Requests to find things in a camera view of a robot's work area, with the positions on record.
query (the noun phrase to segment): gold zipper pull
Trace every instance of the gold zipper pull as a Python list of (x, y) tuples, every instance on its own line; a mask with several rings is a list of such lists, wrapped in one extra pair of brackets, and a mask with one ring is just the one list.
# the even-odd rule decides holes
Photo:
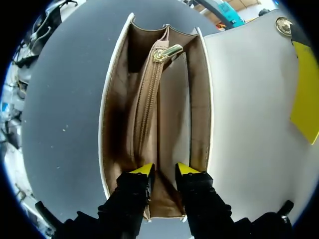
[(153, 58), (155, 62), (162, 63), (165, 59), (170, 58), (182, 51), (183, 51), (183, 47), (181, 45), (176, 44), (166, 50), (163, 50), (163, 49), (156, 50), (153, 54)]

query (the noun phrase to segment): tan zipper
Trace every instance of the tan zipper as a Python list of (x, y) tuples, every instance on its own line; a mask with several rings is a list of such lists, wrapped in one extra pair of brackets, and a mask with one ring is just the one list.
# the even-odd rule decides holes
[(180, 45), (174, 45), (168, 49), (163, 49), (162, 47), (157, 49), (155, 44), (151, 58), (148, 59), (145, 73), (143, 74), (144, 77), (142, 78), (134, 125), (134, 152), (137, 155), (142, 155), (145, 142), (150, 134), (154, 105), (164, 63), (167, 59), (182, 51), (183, 47)]

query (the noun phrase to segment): handbag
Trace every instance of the handbag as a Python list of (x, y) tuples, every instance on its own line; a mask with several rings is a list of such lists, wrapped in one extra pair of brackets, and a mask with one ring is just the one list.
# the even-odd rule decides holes
[[(226, 71), (214, 66), (214, 51), (222, 51), (215, 42), (225, 34), (229, 44), (236, 42), (232, 33), (255, 28), (267, 19), (266, 30), (274, 32), (271, 36), (278, 35), (268, 41), (279, 38), (288, 44), (274, 24), (281, 12), (267, 15), (206, 37), (199, 28), (192, 34), (170, 25), (141, 29), (134, 24), (134, 14), (129, 15), (110, 60), (100, 108), (99, 162), (107, 198), (123, 171), (154, 163), (155, 183), (144, 217), (185, 216), (174, 169), (182, 162), (198, 171), (211, 171), (214, 75), (222, 77), (221, 72)], [(232, 47), (229, 50), (229, 54), (236, 54)]]

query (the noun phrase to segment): white leather flap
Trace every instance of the white leather flap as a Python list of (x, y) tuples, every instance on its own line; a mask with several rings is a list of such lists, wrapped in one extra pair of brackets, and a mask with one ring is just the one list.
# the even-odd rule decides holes
[(319, 152), (318, 144), (309, 148), (289, 119), (298, 59), (290, 38), (276, 29), (279, 16), (284, 14), (275, 10), (204, 38), (214, 89), (208, 173), (216, 191), (232, 206), (234, 220), (254, 220), (290, 199), (295, 202), (290, 214), (294, 222), (318, 175), (311, 169), (312, 175), (304, 172), (314, 150)]

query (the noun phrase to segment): handbag compartment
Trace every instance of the handbag compartment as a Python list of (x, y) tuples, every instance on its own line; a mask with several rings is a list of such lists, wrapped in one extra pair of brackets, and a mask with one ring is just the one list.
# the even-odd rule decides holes
[[(211, 92), (206, 56), (199, 35), (183, 34), (170, 26), (159, 30), (143, 30), (130, 23), (123, 30), (122, 41), (113, 53), (114, 61), (109, 66), (101, 102), (100, 166), (107, 197), (115, 190), (116, 179), (123, 171), (136, 169), (136, 164), (131, 161), (126, 149), (129, 112), (138, 90), (139, 73), (143, 64), (152, 45), (164, 35), (167, 28), (169, 28), (169, 45), (181, 44), (185, 49), (185, 53), (176, 58), (175, 61), (184, 56), (184, 59), (186, 58), (185, 64), (187, 64), (185, 75), (188, 78), (190, 105), (190, 142), (186, 149), (189, 151), (187, 161), (191, 167), (197, 170), (206, 170), (211, 131)], [(169, 67), (174, 67), (174, 64), (173, 61), (167, 70)], [(170, 78), (169, 74), (165, 76), (165, 71), (163, 77)], [(152, 154), (154, 155), (153, 161), (159, 168), (149, 204), (150, 211), (146, 210), (145, 216), (148, 219), (150, 217), (181, 217), (184, 215), (179, 195), (172, 186), (172, 179), (167, 178), (165, 173), (161, 172), (162, 167), (171, 168), (175, 162), (169, 157), (160, 161), (159, 155), (162, 150), (160, 146), (161, 133), (159, 133), (162, 121), (160, 108), (163, 107), (160, 104), (161, 101), (158, 98), (158, 110), (154, 114), (156, 122), (152, 123), (152, 127), (154, 126), (155, 129), (152, 142), (155, 145), (155, 150), (153, 150), (155, 152)], [(181, 114), (166, 115), (164, 117), (166, 122), (169, 122), (170, 117), (177, 127), (179, 123), (183, 122)], [(170, 138), (169, 132), (166, 132), (165, 137)]]

